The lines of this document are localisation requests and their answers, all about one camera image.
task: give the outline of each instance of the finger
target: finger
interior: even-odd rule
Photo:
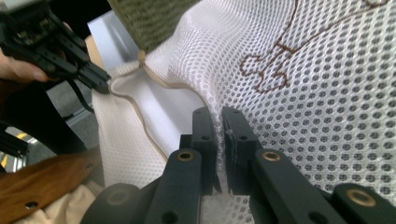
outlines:
[[[10,58],[9,64],[12,72],[14,72],[16,75],[14,76],[15,81],[29,82],[36,80],[40,82],[47,82],[49,80],[43,70],[31,63]]]

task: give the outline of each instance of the black cable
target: black cable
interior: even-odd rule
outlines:
[[[84,99],[84,96],[81,93],[81,90],[79,89],[78,85],[76,84],[76,82],[73,79],[67,79],[67,83],[69,83],[69,85],[72,87],[73,91],[75,92],[79,102],[82,104],[82,106],[84,106],[84,108],[88,111],[90,111],[91,113],[95,113],[92,109],[92,107],[90,107],[87,102]]]

